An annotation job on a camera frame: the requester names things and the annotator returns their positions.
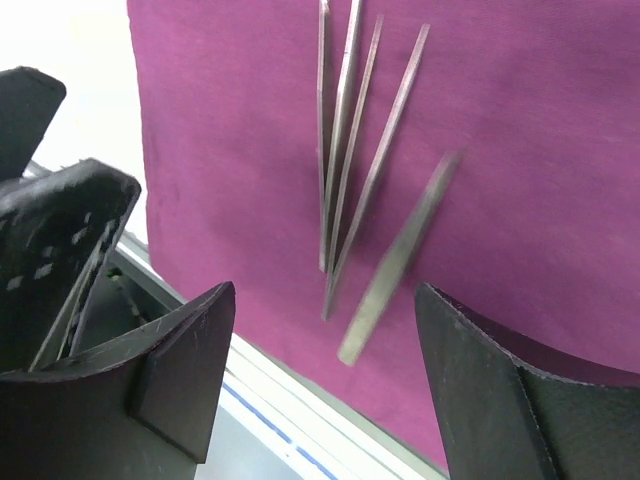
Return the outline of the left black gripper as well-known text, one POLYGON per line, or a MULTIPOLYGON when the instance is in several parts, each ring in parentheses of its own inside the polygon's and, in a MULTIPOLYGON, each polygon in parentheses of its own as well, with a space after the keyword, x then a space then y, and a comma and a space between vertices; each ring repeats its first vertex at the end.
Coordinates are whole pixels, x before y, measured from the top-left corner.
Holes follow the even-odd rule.
POLYGON ((31 67, 1 74, 1 369, 30 371, 58 357, 141 186, 96 159, 27 178, 66 96, 31 67))

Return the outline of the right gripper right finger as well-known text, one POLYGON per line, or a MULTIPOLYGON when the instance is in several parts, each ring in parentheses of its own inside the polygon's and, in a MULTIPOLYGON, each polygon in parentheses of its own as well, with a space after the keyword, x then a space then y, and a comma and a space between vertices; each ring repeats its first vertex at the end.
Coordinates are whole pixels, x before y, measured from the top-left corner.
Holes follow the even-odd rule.
POLYGON ((639 376, 421 284, 415 314, 452 479, 636 479, 639 376))

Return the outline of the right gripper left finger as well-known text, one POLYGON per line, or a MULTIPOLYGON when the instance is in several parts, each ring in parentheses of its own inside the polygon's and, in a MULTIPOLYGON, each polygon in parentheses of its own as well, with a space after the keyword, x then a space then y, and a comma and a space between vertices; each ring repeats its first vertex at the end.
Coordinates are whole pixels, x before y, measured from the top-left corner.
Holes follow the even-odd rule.
POLYGON ((42 371, 1 377, 5 479, 191 479, 206 460, 235 317, 224 282, 42 371))

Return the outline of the purple surgical drape cloth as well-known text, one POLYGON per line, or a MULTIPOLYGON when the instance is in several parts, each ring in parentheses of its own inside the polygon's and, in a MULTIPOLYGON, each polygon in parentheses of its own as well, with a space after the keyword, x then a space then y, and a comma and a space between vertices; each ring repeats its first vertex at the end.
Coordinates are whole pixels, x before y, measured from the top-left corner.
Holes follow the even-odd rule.
POLYGON ((131 1, 151 262, 454 479, 639 475, 635 1, 131 1))

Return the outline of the steel forceps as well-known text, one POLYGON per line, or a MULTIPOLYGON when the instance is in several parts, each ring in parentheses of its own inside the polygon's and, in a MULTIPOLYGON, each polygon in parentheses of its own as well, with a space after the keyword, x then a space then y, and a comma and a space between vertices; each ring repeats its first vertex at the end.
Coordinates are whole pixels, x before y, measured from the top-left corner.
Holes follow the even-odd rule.
POLYGON ((353 366, 395 291, 419 251, 427 230, 466 150, 445 155, 429 179, 406 223, 383 256, 349 324, 338 351, 339 360, 353 366))

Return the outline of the thin steel instrument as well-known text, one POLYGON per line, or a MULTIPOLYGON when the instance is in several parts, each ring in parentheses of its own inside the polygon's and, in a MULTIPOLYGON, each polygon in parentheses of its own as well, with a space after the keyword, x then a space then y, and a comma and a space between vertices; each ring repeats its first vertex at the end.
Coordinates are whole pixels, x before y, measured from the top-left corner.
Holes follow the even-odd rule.
POLYGON ((351 113, 361 9, 360 1, 351 3, 342 63, 339 75, 335 76, 331 50, 331 7, 328 1, 319 3, 316 88, 321 212, 319 266, 326 274, 333 268, 330 249, 335 235, 333 228, 337 225, 336 182, 342 168, 340 158, 344 154, 347 122, 351 113))

